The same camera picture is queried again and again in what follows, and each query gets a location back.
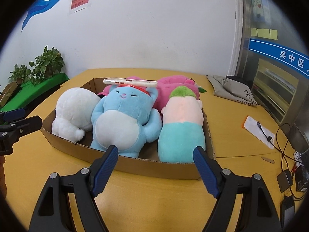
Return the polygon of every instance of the white phone case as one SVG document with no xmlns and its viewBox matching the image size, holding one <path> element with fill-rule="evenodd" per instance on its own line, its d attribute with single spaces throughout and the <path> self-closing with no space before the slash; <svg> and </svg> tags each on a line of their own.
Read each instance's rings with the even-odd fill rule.
<svg viewBox="0 0 309 232">
<path fill-rule="evenodd" d="M 157 87 L 157 81 L 147 81 L 147 80 L 137 80 L 137 79 L 127 79 L 127 78 L 106 78 L 103 80 L 104 84 L 108 85 L 135 85 L 141 87 Z"/>
</svg>

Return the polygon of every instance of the blue sign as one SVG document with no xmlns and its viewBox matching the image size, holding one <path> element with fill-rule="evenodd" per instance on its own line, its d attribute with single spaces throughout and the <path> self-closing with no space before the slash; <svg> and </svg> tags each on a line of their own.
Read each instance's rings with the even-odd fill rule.
<svg viewBox="0 0 309 232">
<path fill-rule="evenodd" d="M 275 59 L 309 78 L 309 57 L 296 50 L 252 38 L 249 50 Z"/>
</svg>

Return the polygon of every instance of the potted plant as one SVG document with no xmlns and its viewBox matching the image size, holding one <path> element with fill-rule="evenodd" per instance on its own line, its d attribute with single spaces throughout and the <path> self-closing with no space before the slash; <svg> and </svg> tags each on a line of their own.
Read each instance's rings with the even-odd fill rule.
<svg viewBox="0 0 309 232">
<path fill-rule="evenodd" d="M 27 83 L 30 80 L 29 75 L 31 71 L 27 66 L 21 65 L 21 67 L 18 67 L 16 64 L 14 68 L 15 70 L 10 72 L 12 75 L 9 77 L 9 79 L 17 82 L 17 84 Z"/>
<path fill-rule="evenodd" d="M 51 50 L 48 50 L 47 46 L 45 46 L 44 52 L 35 59 L 35 63 L 29 62 L 29 65 L 34 67 L 30 77 L 30 81 L 33 85 L 40 84 L 54 74 L 60 73 L 64 66 L 60 52 L 54 47 Z"/>
</svg>

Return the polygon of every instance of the white plush toy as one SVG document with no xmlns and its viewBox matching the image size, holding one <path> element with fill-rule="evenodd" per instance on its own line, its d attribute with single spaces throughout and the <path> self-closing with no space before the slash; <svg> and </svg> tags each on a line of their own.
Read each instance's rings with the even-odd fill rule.
<svg viewBox="0 0 309 232">
<path fill-rule="evenodd" d="M 72 142 L 80 141 L 85 132 L 92 130 L 91 115 L 100 97 L 84 88 L 64 92 L 56 105 L 52 134 Z"/>
</svg>

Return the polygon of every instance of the screw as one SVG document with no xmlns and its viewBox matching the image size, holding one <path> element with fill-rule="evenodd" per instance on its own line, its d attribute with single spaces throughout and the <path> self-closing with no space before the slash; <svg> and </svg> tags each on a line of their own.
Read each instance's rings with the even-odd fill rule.
<svg viewBox="0 0 309 232">
<path fill-rule="evenodd" d="M 83 168 L 80 172 L 81 172 L 81 174 L 87 174 L 89 172 L 89 169 Z"/>
<path fill-rule="evenodd" d="M 49 177 L 52 178 L 52 179 L 54 179 L 54 178 L 57 177 L 57 173 L 51 173 Z"/>
<path fill-rule="evenodd" d="M 231 170 L 225 168 L 222 170 L 222 173 L 225 174 L 225 175 L 230 175 L 231 174 Z"/>
<path fill-rule="evenodd" d="M 254 174 L 253 177 L 254 177 L 256 180 L 262 179 L 262 177 L 261 177 L 258 173 Z"/>
</svg>

